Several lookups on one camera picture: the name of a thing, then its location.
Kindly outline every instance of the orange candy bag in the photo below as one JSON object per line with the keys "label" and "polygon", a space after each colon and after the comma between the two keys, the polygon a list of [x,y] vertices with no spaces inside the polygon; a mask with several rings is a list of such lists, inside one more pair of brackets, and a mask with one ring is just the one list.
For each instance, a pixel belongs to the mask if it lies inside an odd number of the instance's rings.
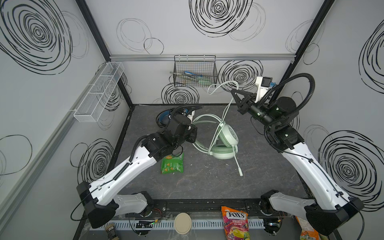
{"label": "orange candy bag", "polygon": [[243,211],[221,207],[227,240],[250,240],[248,214]]}

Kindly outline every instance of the gray surface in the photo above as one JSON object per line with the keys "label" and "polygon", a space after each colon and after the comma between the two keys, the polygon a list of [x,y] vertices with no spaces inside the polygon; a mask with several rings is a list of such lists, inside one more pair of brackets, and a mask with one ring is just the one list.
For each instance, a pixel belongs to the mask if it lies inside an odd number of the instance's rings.
{"label": "gray surface", "polygon": [[[138,239],[133,231],[116,231],[120,240]],[[263,229],[250,229],[250,239],[252,240],[298,240],[300,238],[301,228],[296,219],[285,217],[283,224],[277,236],[270,236]],[[79,240],[106,240],[105,231],[87,231]],[[180,235],[174,230],[154,230],[146,235],[145,240],[225,240],[224,229],[213,230],[191,230],[185,235]]]}
{"label": "gray surface", "polygon": [[[225,106],[205,106],[195,116],[205,113],[222,115]],[[129,157],[138,137],[156,132],[155,117],[171,106],[136,106],[116,165]],[[238,162],[244,176],[240,177],[234,159],[218,160],[199,152],[185,142],[184,173],[160,174],[160,162],[146,169],[120,191],[132,194],[147,191],[154,199],[258,198],[271,189],[295,197],[305,197],[297,172],[290,163],[272,149],[250,123],[250,115],[241,115],[231,106],[225,119],[239,137]],[[258,129],[262,125],[255,123]],[[209,145],[216,124],[199,125],[197,139]]]}

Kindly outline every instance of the green plastic wrapper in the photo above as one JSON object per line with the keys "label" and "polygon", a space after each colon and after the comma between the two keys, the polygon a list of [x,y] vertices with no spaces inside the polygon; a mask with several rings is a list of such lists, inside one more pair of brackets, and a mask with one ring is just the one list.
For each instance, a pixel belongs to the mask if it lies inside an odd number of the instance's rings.
{"label": "green plastic wrapper", "polygon": [[173,173],[173,172],[184,172],[183,166],[184,153],[178,157],[168,155],[161,161],[161,174]]}

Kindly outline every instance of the headphones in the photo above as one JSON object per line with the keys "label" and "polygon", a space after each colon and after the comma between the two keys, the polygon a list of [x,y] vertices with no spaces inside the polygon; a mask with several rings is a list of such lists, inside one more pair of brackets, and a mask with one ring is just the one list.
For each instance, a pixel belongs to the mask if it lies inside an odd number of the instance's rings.
{"label": "headphones", "polygon": [[[207,120],[198,121],[204,116],[212,117],[218,122]],[[202,143],[196,140],[193,145],[197,150],[212,155],[217,159],[231,159],[235,157],[235,154],[238,152],[237,144],[239,141],[235,131],[230,125],[226,124],[225,121],[214,114],[203,114],[192,121],[192,124],[195,125],[200,123],[219,123],[219,125],[217,126],[210,147],[206,148]],[[222,144],[216,144],[218,138],[223,142]]]}

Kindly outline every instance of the black corrugated cable sleeve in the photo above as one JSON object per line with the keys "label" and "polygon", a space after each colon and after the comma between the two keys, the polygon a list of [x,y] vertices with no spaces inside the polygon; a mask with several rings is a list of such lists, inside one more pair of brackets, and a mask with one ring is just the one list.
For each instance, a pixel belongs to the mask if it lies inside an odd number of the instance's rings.
{"label": "black corrugated cable sleeve", "polygon": [[279,85],[277,85],[276,89],[278,89],[277,87],[281,88],[283,87],[287,82],[290,82],[296,78],[299,78],[299,77],[305,77],[309,80],[310,82],[310,89],[308,91],[308,94],[307,96],[305,97],[305,99],[300,103],[299,106],[297,106],[294,110],[290,111],[289,113],[287,114],[284,114],[283,116],[281,116],[280,118],[277,118],[275,120],[273,120],[272,122],[270,122],[268,125],[266,125],[264,127],[264,137],[266,139],[266,141],[268,142],[268,144],[270,144],[274,149],[276,149],[278,152],[283,152],[283,150],[279,149],[277,146],[275,146],[272,141],[269,139],[268,137],[268,131],[270,130],[270,126],[272,126],[273,124],[277,123],[277,122],[280,122],[281,120],[284,120],[286,118],[288,118],[289,116],[295,114],[296,112],[298,112],[300,109],[302,109],[308,102],[309,100],[311,99],[313,93],[314,93],[314,87],[315,87],[315,84],[314,84],[314,78],[312,77],[312,75],[308,74],[308,73],[299,73],[299,74],[296,74],[286,80],[284,80],[282,83],[280,83]]}
{"label": "black corrugated cable sleeve", "polygon": [[194,110],[197,110],[197,109],[202,109],[204,106],[201,105],[201,104],[183,104],[183,105],[177,106],[177,107],[171,112],[170,117],[172,118],[173,115],[175,115],[175,113],[176,113],[178,110],[180,110],[180,109],[182,109],[182,108],[189,108],[189,107],[193,107],[192,109],[193,109],[193,111],[194,111]]}
{"label": "black corrugated cable sleeve", "polygon": [[127,163],[124,164],[124,166],[120,169],[120,171],[113,177],[113,180],[116,181],[116,180],[120,177],[120,175],[127,169],[127,167],[128,167],[129,165],[131,165],[131,162],[132,162],[132,160],[133,160],[133,157],[135,156],[135,152],[136,152],[137,146],[139,145],[139,143],[140,143],[143,139],[145,139],[145,138],[147,138],[147,137],[148,137],[148,135],[141,136],[141,137],[139,137],[138,140],[136,140],[135,144],[133,145],[133,149],[132,149],[132,152],[131,152],[131,156],[129,157],[129,162],[127,162]]}

